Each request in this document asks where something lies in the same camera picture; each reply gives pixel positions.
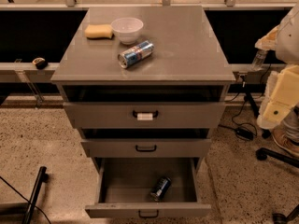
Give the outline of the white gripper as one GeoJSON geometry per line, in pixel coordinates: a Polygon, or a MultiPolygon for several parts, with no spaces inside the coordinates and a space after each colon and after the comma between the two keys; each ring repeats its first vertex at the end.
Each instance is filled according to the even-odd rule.
{"type": "MultiPolygon", "coordinates": [[[[278,27],[274,27],[255,43],[256,49],[275,50],[278,27]]],[[[281,72],[272,71],[267,79],[257,124],[273,129],[299,104],[299,66],[287,65],[281,72]]]]}

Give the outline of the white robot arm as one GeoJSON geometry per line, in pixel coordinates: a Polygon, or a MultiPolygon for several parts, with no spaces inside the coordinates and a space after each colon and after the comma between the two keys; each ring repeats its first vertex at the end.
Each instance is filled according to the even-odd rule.
{"type": "Polygon", "coordinates": [[[259,50],[273,50],[286,67],[273,71],[267,79],[265,97],[260,106],[257,124],[274,129],[299,104],[299,4],[296,4],[280,24],[256,43],[259,50]]]}

